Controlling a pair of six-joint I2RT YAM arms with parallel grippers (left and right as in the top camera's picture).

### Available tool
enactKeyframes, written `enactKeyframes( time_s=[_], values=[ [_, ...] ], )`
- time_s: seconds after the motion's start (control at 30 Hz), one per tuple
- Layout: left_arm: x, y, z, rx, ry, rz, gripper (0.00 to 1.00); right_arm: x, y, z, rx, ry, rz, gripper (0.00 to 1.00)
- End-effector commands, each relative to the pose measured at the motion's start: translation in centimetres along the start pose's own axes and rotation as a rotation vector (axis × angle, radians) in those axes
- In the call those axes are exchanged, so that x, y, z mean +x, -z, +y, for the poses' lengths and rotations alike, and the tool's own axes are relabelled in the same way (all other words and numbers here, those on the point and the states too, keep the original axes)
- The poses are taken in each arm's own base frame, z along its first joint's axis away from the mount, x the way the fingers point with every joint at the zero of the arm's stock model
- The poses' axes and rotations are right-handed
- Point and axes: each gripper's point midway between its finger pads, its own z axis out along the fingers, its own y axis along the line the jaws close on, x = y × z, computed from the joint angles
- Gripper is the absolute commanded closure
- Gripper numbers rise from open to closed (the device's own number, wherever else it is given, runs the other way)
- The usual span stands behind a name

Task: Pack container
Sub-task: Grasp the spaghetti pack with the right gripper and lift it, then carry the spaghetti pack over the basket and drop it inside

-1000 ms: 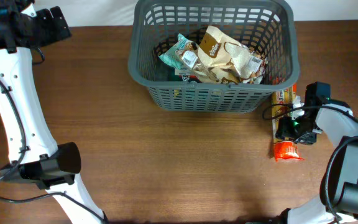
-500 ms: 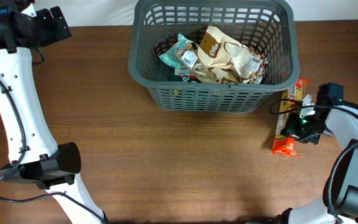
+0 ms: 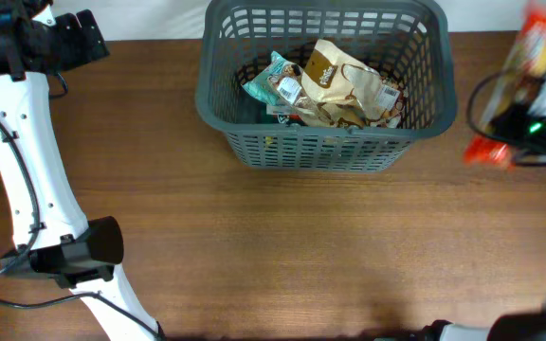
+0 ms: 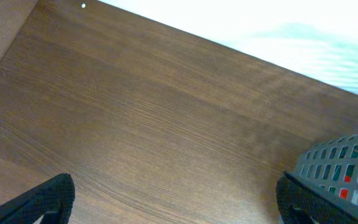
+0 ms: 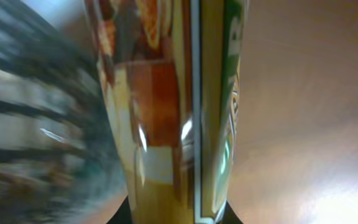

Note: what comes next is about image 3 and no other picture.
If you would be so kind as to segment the orange San Remo spaghetti packet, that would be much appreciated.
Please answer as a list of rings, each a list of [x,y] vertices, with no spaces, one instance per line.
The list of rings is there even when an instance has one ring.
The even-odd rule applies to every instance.
[[[546,5],[539,1],[531,1],[526,7],[523,26],[501,71],[509,70],[516,74],[486,84],[473,103],[472,119],[482,130],[490,129],[490,116],[486,112],[499,105],[507,105],[523,76],[540,77],[546,74]],[[508,169],[545,167],[539,163],[545,163],[546,157],[523,155],[520,150],[474,132],[474,137],[464,151],[463,160],[466,164],[487,164]]]

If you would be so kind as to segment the beige white-contents pantry pouch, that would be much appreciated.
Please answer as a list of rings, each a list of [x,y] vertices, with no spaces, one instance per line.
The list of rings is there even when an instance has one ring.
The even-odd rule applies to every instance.
[[[365,63],[319,39],[302,69],[301,85],[332,127],[396,128],[408,90]]]

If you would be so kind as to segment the beige dried mushroom pouch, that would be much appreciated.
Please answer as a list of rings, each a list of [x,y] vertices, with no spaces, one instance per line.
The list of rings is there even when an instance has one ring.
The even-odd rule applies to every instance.
[[[349,107],[316,102],[301,84],[302,68],[284,59],[272,62],[265,71],[266,82],[308,126],[323,128],[363,128],[363,120]]]

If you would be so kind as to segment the teal wet wipes packet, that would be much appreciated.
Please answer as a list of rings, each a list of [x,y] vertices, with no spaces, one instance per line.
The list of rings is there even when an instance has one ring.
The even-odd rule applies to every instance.
[[[270,76],[274,75],[296,76],[296,70],[300,68],[276,51],[273,51],[270,57],[271,63],[252,81],[245,83],[243,89],[254,99],[267,105],[284,105],[279,94],[270,86],[267,80]]]

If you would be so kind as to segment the green Nescafe coffee bag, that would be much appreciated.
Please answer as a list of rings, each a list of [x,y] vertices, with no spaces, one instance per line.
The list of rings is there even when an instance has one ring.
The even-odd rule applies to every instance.
[[[280,124],[286,126],[305,126],[306,123],[296,114],[291,107],[285,105],[266,105],[265,113],[277,119]]]

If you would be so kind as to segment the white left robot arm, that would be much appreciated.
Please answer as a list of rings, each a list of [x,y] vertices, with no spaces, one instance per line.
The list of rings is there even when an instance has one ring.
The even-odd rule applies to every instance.
[[[0,277],[53,280],[113,340],[161,340],[124,273],[117,220],[85,216],[51,122],[49,80],[107,55],[91,11],[57,16],[47,1],[0,1],[0,174],[13,240]]]

